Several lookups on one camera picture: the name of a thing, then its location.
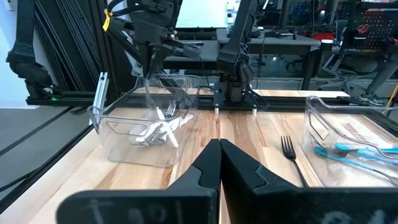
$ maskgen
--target wooden tabletop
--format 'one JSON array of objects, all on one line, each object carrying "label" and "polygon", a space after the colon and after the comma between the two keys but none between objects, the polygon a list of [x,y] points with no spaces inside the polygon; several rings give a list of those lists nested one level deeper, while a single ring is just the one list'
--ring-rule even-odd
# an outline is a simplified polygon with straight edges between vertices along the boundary
[{"label": "wooden tabletop", "polygon": [[[346,96],[332,91],[259,90],[267,96]],[[55,223],[62,200],[92,189],[166,189],[180,177],[210,139],[225,138],[289,182],[300,186],[294,165],[285,159],[280,136],[292,137],[297,163],[311,186],[321,186],[300,149],[303,113],[251,113],[200,111],[181,159],[172,167],[158,168],[108,160],[95,130],[86,135],[34,185],[0,215],[0,223]],[[222,197],[221,223],[228,223]]]}]

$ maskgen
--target white wall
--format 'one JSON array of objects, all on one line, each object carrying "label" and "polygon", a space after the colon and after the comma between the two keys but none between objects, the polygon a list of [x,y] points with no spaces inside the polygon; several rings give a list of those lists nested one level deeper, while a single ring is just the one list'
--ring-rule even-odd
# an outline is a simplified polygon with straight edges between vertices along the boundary
[{"label": "white wall", "polygon": [[[15,42],[16,21],[16,11],[8,11],[4,1],[0,2],[0,108],[35,108],[25,102],[29,94],[24,80],[18,78],[6,63],[7,53]],[[36,33],[34,49],[36,61],[44,65],[53,78],[53,71]]]}]

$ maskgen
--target desk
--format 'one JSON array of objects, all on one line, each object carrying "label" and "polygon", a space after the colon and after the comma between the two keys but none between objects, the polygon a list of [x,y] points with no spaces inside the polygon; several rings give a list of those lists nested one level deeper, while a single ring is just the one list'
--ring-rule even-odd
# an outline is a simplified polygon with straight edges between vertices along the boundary
[{"label": "desk", "polygon": [[[217,29],[216,33],[217,41],[223,47],[229,41],[226,36],[226,29]],[[317,58],[317,54],[313,54],[311,49],[317,49],[321,44],[320,41],[301,35],[297,35],[295,40],[293,40],[293,37],[266,37],[264,47],[262,47],[263,36],[264,33],[262,32],[262,37],[252,38],[248,42],[250,54],[306,55],[302,67],[303,84],[301,90],[308,90]]]},{"label": "desk", "polygon": [[[182,42],[191,42],[193,40],[182,40]],[[192,59],[188,57],[170,56],[163,62],[164,69],[192,69],[192,70],[217,70],[216,60],[220,47],[216,40],[198,40],[203,42],[200,47],[200,59]]]},{"label": "desk", "polygon": [[[259,90],[264,96],[346,96],[335,91]],[[166,169],[110,162],[95,130],[89,132],[68,154],[61,158],[34,185],[0,215],[0,223],[55,223],[59,203],[75,192],[92,189],[165,189],[190,166],[212,138],[226,138],[289,182],[300,185],[293,163],[284,158],[280,136],[290,135],[297,153],[297,163],[311,186],[321,186],[299,143],[302,138],[303,113],[200,111],[194,131],[186,143],[181,160]],[[221,222],[227,223],[227,209],[221,196]]]}]

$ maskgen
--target yellow tag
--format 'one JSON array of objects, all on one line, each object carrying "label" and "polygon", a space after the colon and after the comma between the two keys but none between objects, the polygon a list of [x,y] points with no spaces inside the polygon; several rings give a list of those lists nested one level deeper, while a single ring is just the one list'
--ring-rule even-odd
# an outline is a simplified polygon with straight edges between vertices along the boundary
[{"label": "yellow tag", "polygon": [[108,12],[107,9],[105,9],[104,12],[105,12],[106,19],[105,19],[104,25],[102,26],[102,29],[104,29],[106,32],[109,27],[109,22],[111,22],[112,12]]}]

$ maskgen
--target clear plastic bin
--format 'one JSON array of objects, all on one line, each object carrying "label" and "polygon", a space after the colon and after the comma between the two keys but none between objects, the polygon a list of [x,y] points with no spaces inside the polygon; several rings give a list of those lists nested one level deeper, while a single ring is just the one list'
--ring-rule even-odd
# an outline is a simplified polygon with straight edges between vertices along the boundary
[{"label": "clear plastic bin", "polygon": [[[165,87],[165,83],[177,87]],[[108,159],[157,167],[175,164],[197,119],[200,77],[153,75],[106,108],[88,108]],[[172,116],[167,111],[175,105]]]},{"label": "clear plastic bin", "polygon": [[302,150],[325,187],[397,187],[396,108],[330,106],[306,99]]}]

